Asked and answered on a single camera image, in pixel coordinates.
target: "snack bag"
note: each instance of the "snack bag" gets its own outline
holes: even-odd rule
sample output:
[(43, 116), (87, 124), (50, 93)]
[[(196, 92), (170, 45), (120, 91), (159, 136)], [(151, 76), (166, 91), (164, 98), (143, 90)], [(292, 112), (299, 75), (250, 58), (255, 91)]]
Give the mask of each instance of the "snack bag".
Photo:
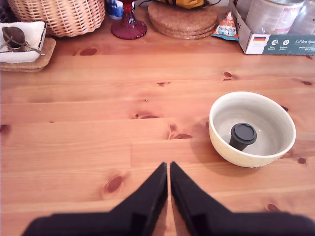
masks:
[(228, 12), (211, 36), (223, 38), (225, 40), (239, 40), (231, 11)]
[(209, 4), (206, 0), (157, 0), (168, 5), (176, 5), (186, 9), (192, 9), (199, 6), (205, 6)]

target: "german flag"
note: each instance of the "german flag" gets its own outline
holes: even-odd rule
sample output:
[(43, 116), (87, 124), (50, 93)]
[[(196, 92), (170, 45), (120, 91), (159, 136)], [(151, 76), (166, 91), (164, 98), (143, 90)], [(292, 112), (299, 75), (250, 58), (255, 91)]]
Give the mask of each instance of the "german flag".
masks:
[(255, 37), (254, 38), (254, 43), (264, 43), (266, 41), (267, 37)]

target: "small white tray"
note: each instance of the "small white tray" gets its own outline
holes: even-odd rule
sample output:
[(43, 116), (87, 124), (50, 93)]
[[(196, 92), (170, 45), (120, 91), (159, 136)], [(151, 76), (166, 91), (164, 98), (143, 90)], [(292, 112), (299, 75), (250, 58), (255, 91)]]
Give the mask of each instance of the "small white tray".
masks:
[[(23, 30), (25, 40), (32, 46), (42, 49), (46, 34), (47, 25), (43, 21), (37, 22), (15, 22), (15, 23), (0, 23), (0, 42), (4, 43), (2, 35), (2, 27), (18, 27)], [(27, 50), (25, 52), (10, 52), (8, 47), (4, 46), (0, 50), (0, 61), (6, 63), (22, 63), (33, 62), (39, 57), (37, 52)]]

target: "wooden table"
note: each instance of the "wooden table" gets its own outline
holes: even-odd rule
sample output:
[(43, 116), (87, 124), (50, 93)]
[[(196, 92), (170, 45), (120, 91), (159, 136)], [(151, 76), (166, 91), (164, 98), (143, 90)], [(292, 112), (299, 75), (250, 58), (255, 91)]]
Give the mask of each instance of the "wooden table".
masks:
[[(58, 39), (42, 72), (1, 74), (2, 234), (54, 212), (108, 211), (163, 161), (232, 211), (315, 220), (315, 58), (248, 56), (236, 42), (164, 36), (146, 9), (136, 17), (149, 28), (141, 39), (115, 38), (106, 19)], [(282, 159), (246, 169), (214, 151), (210, 107), (238, 90), (288, 109), (297, 140)], [(170, 196), (154, 235), (188, 235)]]

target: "ceramic bowl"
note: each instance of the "ceramic bowl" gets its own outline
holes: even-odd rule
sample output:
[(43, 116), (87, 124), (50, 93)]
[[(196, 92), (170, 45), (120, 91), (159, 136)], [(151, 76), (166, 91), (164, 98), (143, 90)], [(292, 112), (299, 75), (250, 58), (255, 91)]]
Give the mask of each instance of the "ceramic bowl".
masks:
[[(43, 21), (37, 22), (15, 22), (15, 23), (0, 23), (0, 41), (4, 43), (2, 35), (2, 27), (18, 27), (23, 30), (25, 40), (34, 48), (42, 49), (46, 34), (46, 23)], [(12, 52), (7, 46), (4, 46), (0, 50), (1, 62), (6, 63), (22, 63), (36, 61), (39, 57), (37, 52), (34, 52), (28, 48), (23, 52)]]
[[(239, 151), (229, 145), (231, 128), (248, 123), (257, 140)], [(289, 114), (273, 100), (252, 92), (232, 92), (220, 97), (211, 107), (209, 133), (216, 151), (227, 161), (242, 167), (267, 165), (287, 153), (296, 138)]]

